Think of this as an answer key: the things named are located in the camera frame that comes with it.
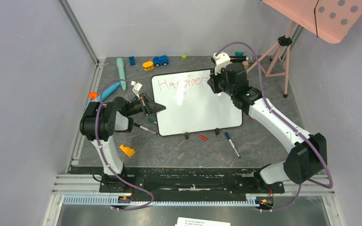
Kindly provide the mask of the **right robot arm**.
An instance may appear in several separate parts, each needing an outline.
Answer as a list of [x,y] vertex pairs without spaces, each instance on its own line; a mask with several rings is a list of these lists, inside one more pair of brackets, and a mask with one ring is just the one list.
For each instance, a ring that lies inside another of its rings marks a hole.
[[211,69],[207,81],[215,94],[227,94],[235,107],[261,123],[288,152],[285,161],[262,167],[253,180],[254,188],[266,192],[272,184],[310,181],[327,165],[327,141],[321,134],[311,134],[278,111],[262,92],[249,85],[241,63],[229,64],[218,73]]

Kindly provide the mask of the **white whiteboard black frame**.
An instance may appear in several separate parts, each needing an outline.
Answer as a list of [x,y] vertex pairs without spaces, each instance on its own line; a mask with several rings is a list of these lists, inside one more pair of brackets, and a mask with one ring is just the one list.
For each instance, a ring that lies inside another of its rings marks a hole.
[[210,70],[168,73],[151,78],[154,102],[166,107],[156,114],[158,132],[171,136],[238,127],[243,113],[226,94],[207,84]]

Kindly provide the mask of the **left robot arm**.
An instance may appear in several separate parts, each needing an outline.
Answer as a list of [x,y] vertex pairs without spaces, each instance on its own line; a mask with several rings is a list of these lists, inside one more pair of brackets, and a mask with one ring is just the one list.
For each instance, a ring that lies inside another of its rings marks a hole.
[[132,116],[143,113],[146,116],[158,113],[166,106],[154,102],[145,93],[132,101],[116,97],[107,103],[90,102],[80,121],[80,133],[91,141],[103,165],[101,188],[113,188],[123,192],[132,188],[125,173],[124,163],[119,158],[113,135],[131,132],[137,125]]

